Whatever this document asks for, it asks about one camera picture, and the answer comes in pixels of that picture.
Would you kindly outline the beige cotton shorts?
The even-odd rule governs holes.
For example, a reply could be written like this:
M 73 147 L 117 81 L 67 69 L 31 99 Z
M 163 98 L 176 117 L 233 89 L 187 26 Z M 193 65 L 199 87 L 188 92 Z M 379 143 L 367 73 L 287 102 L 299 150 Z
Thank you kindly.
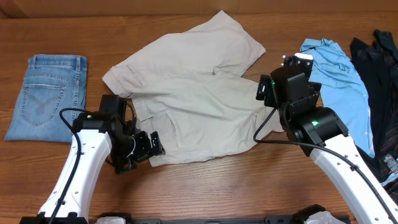
M 225 12 L 188 31 L 167 34 L 111 67 L 103 81 L 130 98 L 141 128 L 165 149 L 154 167 L 207 161 L 250 150 L 280 132 L 279 115 L 256 100 L 243 77 L 265 52 Z

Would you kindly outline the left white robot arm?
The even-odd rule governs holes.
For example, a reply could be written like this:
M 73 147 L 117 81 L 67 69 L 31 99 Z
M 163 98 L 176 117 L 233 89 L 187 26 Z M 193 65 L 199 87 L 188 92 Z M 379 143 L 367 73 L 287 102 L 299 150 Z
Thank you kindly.
M 57 183 L 34 217 L 21 223 L 88 223 L 91 198 L 105 160 L 116 173 L 135 169 L 165 150 L 157 132 L 135 133 L 122 113 L 80 111 L 67 127 L 73 134 L 69 155 Z

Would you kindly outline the light blue shirt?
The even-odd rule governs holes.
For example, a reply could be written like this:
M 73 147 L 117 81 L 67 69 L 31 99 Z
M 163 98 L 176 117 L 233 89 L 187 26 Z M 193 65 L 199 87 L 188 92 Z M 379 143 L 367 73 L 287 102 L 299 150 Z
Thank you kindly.
M 313 56 L 309 80 L 322 84 L 323 105 L 337 113 L 355 145 L 373 158 L 375 151 L 368 91 L 351 59 L 338 43 L 327 39 L 305 39 L 300 51 Z

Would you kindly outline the black aluminium frame rail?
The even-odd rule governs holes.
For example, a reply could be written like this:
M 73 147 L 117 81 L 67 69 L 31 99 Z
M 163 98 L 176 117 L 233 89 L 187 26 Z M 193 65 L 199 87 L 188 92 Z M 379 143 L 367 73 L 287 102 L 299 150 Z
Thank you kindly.
M 125 223 L 125 224 L 293 224 L 305 223 L 304 218 L 309 218 L 316 212 L 325 212 L 326 209 L 318 204 L 311 205 L 290 215 L 266 215 L 264 218 L 221 218 L 221 219 L 196 219 L 196 220 L 161 220 L 134 219 L 130 213 L 103 213 L 95 223 Z

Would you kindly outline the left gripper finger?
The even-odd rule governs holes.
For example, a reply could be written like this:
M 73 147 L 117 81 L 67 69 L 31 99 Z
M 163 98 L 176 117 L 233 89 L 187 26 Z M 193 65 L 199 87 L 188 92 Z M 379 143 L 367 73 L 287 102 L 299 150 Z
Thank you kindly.
M 150 157 L 154 156 L 163 156 L 165 155 L 165 149 L 160 141 L 159 134 L 157 131 L 154 131 L 150 134 Z
M 145 131 L 141 131 L 134 136 L 136 146 L 134 150 L 134 160 L 142 162 L 152 156 L 150 139 Z

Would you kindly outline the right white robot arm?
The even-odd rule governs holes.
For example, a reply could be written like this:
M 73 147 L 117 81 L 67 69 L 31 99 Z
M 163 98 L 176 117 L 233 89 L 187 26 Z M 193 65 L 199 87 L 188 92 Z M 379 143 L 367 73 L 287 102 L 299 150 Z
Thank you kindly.
M 289 141 L 333 182 L 359 223 L 397 223 L 397 205 L 363 161 L 348 128 L 332 109 L 317 106 L 321 85 L 309 80 L 310 55 L 285 56 L 271 72 L 280 122 Z

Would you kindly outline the dark navy garment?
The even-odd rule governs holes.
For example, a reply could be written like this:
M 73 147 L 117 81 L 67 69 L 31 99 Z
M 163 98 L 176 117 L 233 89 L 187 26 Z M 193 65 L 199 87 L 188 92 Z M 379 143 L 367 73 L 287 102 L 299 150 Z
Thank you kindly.
M 351 62 L 366 90 L 375 156 L 363 155 L 393 201 L 397 201 L 397 47 L 392 33 L 376 29 L 371 45 L 354 38 Z

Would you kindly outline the folded light blue jeans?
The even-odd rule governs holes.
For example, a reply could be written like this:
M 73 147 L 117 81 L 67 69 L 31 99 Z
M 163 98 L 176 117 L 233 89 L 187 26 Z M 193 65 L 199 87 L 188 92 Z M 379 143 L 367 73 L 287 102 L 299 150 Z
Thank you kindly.
M 61 120 L 64 108 L 83 109 L 88 62 L 80 55 L 35 55 L 29 59 L 6 141 L 71 142 Z

